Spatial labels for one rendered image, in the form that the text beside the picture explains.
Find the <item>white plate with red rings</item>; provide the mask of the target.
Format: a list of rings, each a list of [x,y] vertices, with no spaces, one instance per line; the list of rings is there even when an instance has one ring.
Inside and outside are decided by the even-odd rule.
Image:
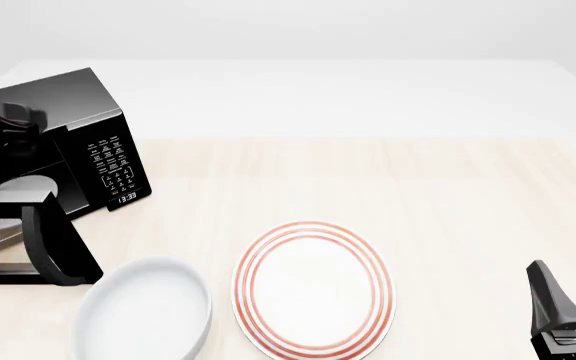
[[[357,233],[324,221],[268,230],[233,269],[233,314],[272,360],[363,360],[393,323],[387,263]]]

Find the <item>white shallow bowl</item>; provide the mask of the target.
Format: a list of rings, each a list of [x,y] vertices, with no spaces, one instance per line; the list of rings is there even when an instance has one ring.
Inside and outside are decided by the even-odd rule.
[[[104,275],[84,296],[71,332],[71,360],[195,360],[213,315],[198,272],[148,257]]]

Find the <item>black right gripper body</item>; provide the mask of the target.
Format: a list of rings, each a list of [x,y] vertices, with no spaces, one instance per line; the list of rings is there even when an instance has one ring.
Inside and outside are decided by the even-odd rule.
[[[576,329],[532,329],[531,335],[539,360],[576,360]]]

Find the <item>black microwave oven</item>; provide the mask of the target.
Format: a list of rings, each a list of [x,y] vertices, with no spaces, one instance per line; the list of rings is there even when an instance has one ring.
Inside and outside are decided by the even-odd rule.
[[[149,196],[150,183],[124,113],[91,68],[0,89],[5,102],[47,114],[34,157],[0,173],[0,184],[47,176],[69,218],[110,211]]]

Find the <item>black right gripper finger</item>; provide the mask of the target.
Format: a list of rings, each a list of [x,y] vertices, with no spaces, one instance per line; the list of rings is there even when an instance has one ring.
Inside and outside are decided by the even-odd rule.
[[[526,272],[532,301],[531,336],[542,332],[576,331],[576,305],[544,261],[534,260]]]

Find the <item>black microwave door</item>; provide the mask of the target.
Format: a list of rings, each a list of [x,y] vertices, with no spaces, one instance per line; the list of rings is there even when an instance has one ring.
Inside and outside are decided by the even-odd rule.
[[[50,191],[0,191],[0,219],[19,218],[22,221],[24,206],[48,206],[50,209],[60,204]],[[104,272],[89,249],[80,263],[85,265],[87,284],[95,284]],[[0,285],[10,284],[49,284],[39,275],[31,260],[27,263],[0,263]]]

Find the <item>white glass turntable plate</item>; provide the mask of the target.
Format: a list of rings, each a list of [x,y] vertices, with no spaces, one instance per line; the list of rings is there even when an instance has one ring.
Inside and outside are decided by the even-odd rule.
[[[57,183],[47,176],[21,176],[0,184],[0,191],[45,191],[58,196]],[[22,224],[19,218],[0,219],[0,230],[9,230]]]

